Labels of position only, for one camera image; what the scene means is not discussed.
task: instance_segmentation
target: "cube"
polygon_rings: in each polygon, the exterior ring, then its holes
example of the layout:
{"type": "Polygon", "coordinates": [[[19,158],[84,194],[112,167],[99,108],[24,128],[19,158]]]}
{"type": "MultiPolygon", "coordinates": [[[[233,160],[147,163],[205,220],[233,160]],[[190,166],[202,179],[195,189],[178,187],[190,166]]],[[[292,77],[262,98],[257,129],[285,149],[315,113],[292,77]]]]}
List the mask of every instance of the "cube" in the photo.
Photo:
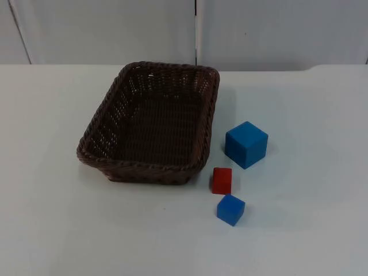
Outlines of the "cube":
{"type": "Polygon", "coordinates": [[[230,168],[213,169],[213,194],[231,194],[231,174],[230,168]]]}
{"type": "Polygon", "coordinates": [[[225,154],[242,168],[248,168],[266,155],[269,136],[250,122],[226,133],[225,154]]]}
{"type": "Polygon", "coordinates": [[[246,203],[231,194],[225,195],[217,205],[217,217],[235,226],[244,213],[246,203]]]}

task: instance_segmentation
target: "small blue cube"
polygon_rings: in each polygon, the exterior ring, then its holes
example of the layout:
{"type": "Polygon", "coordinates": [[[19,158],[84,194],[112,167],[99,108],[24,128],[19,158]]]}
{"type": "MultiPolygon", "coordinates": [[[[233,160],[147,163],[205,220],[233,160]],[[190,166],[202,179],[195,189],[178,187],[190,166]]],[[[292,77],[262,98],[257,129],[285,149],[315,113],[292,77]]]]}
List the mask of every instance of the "small blue cube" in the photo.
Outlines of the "small blue cube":
{"type": "Polygon", "coordinates": [[[244,213],[246,203],[231,194],[225,195],[217,205],[217,217],[235,226],[244,213]]]}
{"type": "Polygon", "coordinates": [[[268,138],[268,134],[244,122],[226,133],[225,154],[240,167],[247,168],[266,155],[268,138]]]}

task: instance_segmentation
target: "white wall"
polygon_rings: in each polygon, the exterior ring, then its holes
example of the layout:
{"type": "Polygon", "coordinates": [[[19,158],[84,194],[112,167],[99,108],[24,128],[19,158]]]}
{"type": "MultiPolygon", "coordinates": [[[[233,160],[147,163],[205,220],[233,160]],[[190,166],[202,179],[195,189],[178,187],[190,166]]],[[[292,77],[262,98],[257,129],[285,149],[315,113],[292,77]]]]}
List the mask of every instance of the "white wall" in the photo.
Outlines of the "white wall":
{"type": "Polygon", "coordinates": [[[199,64],[271,71],[368,58],[367,0],[197,2],[199,64]]]}
{"type": "Polygon", "coordinates": [[[28,64],[7,0],[0,0],[0,64],[28,64]]]}
{"type": "Polygon", "coordinates": [[[11,2],[32,63],[194,63],[194,1],[11,2]]]}

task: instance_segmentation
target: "basket rim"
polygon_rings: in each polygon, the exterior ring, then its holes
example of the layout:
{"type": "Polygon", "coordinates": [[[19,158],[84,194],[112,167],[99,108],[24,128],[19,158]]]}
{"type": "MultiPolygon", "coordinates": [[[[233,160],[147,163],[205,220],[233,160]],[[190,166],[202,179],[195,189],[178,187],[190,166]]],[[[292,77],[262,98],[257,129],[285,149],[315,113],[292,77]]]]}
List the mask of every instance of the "basket rim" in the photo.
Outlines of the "basket rim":
{"type": "MultiPolygon", "coordinates": [[[[145,62],[145,61],[129,63],[126,66],[124,66],[119,72],[119,74],[115,77],[110,89],[106,93],[97,111],[93,115],[92,120],[88,124],[87,129],[85,130],[82,138],[80,139],[78,147],[76,149],[77,157],[81,161],[82,159],[84,159],[84,161],[86,160],[91,161],[91,163],[88,162],[88,164],[96,168],[140,167],[140,168],[149,168],[149,169],[157,169],[157,170],[171,170],[171,171],[187,171],[191,169],[193,170],[197,169],[198,166],[201,165],[201,162],[204,161],[205,147],[202,148],[200,158],[194,161],[191,160],[188,164],[184,164],[184,165],[157,164],[157,163],[147,163],[147,162],[141,162],[141,161],[135,161],[135,160],[121,160],[121,159],[111,159],[111,158],[102,158],[102,157],[100,158],[100,157],[97,157],[91,154],[89,151],[87,151],[87,147],[89,145],[92,135],[96,132],[96,130],[100,126],[101,120],[106,110],[111,105],[115,94],[118,92],[117,88],[119,87],[120,81],[126,77],[127,73],[130,72],[132,68],[139,68],[139,67],[153,67],[153,68],[161,67],[161,68],[168,68],[168,69],[169,68],[178,68],[178,69],[182,68],[182,69],[196,69],[196,70],[203,70],[203,71],[211,72],[214,74],[212,97],[210,101],[208,101],[207,104],[210,104],[212,101],[216,102],[217,92],[218,92],[219,83],[220,83],[220,74],[216,69],[212,67],[195,66],[191,64],[145,62]]],[[[214,109],[213,110],[209,109],[206,115],[206,118],[213,117],[213,114],[214,114],[214,109]]],[[[212,120],[207,120],[206,127],[209,127],[209,129],[211,129],[211,126],[212,126],[212,120]]]]}

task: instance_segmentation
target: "wicker basket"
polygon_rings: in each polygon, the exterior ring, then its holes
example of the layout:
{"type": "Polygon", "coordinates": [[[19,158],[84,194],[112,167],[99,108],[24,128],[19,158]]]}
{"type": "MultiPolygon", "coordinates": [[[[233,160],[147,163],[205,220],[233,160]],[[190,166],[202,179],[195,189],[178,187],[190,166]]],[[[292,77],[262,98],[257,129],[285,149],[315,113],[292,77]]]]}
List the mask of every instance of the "wicker basket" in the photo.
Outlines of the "wicker basket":
{"type": "Polygon", "coordinates": [[[76,150],[111,181],[183,184],[205,165],[219,73],[137,62],[115,78],[76,150]]]}

